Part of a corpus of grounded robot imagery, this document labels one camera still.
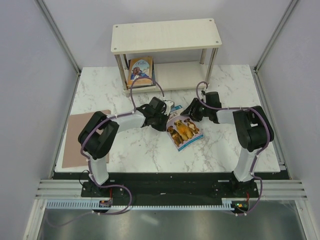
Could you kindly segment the dog picture book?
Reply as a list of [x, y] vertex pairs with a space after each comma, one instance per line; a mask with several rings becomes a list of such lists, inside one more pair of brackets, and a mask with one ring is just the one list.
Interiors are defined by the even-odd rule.
[[166, 123], [166, 132], [179, 152], [204, 136], [189, 116], [182, 115], [183, 111], [181, 105], [174, 106]]

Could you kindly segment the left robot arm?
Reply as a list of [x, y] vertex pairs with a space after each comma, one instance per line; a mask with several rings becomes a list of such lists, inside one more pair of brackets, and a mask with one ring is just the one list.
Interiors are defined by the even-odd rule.
[[143, 127], [164, 132], [175, 103], [153, 97], [147, 104], [134, 106], [132, 111], [106, 115], [96, 111], [78, 136], [80, 154], [86, 158], [92, 191], [99, 197], [110, 191], [109, 173], [105, 158], [110, 152], [118, 133]]

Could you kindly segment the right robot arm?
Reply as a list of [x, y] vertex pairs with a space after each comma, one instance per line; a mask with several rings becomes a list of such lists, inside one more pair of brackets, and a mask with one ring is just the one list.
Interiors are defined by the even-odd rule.
[[194, 122], [206, 117], [215, 124], [234, 125], [241, 151], [232, 172], [234, 181], [229, 184], [229, 191], [233, 196], [240, 197], [247, 191], [246, 183], [254, 179], [258, 157], [274, 140], [274, 131], [260, 105], [223, 108], [218, 92], [201, 93], [204, 98], [195, 97], [181, 115]]

